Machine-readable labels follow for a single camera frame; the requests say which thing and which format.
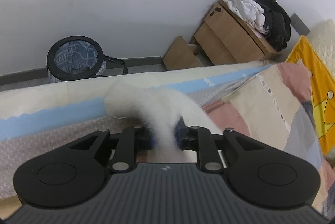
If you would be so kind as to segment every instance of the yellow blanket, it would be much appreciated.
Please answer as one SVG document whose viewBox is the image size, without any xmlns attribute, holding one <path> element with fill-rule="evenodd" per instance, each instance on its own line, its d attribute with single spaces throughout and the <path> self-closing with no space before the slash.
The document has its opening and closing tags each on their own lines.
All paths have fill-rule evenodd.
<svg viewBox="0 0 335 224">
<path fill-rule="evenodd" d="M 326 155 L 335 146 L 335 81 L 305 36 L 300 37 L 286 62 L 303 63 L 309 70 L 316 133 Z"/>
</svg>

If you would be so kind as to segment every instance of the ribbed black surface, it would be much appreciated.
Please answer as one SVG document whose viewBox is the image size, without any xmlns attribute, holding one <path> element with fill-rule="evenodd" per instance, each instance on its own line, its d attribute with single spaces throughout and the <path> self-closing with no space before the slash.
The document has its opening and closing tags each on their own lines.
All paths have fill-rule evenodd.
<svg viewBox="0 0 335 224">
<path fill-rule="evenodd" d="M 88 202 L 63 210 L 24 205 L 8 224 L 326 224 L 312 208 L 270 211 L 235 196 L 219 175 L 195 164 L 138 164 L 112 176 Z"/>
</svg>

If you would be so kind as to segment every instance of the black rim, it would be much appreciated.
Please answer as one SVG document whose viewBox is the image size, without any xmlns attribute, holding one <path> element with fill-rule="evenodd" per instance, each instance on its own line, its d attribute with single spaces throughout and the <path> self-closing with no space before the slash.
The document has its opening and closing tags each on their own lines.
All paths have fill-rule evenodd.
<svg viewBox="0 0 335 224">
<path fill-rule="evenodd" d="M 95 49 L 98 52 L 98 56 L 97 56 L 98 60 L 90 70 L 82 72 L 82 73 L 78 73 L 78 74 L 71 74 L 71 73 L 66 73 L 58 68 L 58 66 L 55 63 L 56 51 L 60 46 L 70 41 L 85 41 L 95 47 Z M 57 43 L 55 43 L 50 48 L 48 55 L 46 57 L 46 66 L 49 69 L 50 73 L 61 81 L 88 79 L 99 71 L 104 61 L 104 57 L 105 56 L 103 54 L 103 50 L 101 49 L 99 44 L 93 39 L 85 37 L 85 36 L 70 36 L 70 37 L 59 40 Z"/>
</svg>

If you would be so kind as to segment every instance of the floor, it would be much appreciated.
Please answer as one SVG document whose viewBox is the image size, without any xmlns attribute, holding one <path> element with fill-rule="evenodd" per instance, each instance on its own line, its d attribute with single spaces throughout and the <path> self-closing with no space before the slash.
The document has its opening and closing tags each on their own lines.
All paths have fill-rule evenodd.
<svg viewBox="0 0 335 224">
<path fill-rule="evenodd" d="M 163 71 L 166 71 L 166 68 L 165 66 L 161 64 L 128 67 L 128 74 L 143 73 L 143 72 L 163 72 Z M 123 69 L 122 68 L 107 69 L 103 74 L 106 76 L 122 75 Z M 36 79 L 36 80 L 21 81 L 21 82 L 16 82 L 16 83 L 11 83 L 11 84 L 4 84 L 4 85 L 0 85 L 0 92 L 11 90 L 11 89 L 38 86 L 38 85 L 43 85 L 43 84 L 48 84 L 48 83 L 50 83 L 49 78 L 43 78 L 43 79 Z"/>
</svg>

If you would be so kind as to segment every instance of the logo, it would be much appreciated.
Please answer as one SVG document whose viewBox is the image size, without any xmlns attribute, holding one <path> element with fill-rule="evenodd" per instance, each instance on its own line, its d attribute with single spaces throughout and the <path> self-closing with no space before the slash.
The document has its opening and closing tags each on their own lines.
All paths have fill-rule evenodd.
<svg viewBox="0 0 335 224">
<path fill-rule="evenodd" d="M 164 171 L 168 171 L 168 170 L 171 169 L 171 167 L 169 167 L 169 166 L 167 165 L 167 166 L 165 166 L 165 167 L 162 167 L 162 169 L 163 169 Z"/>
</svg>

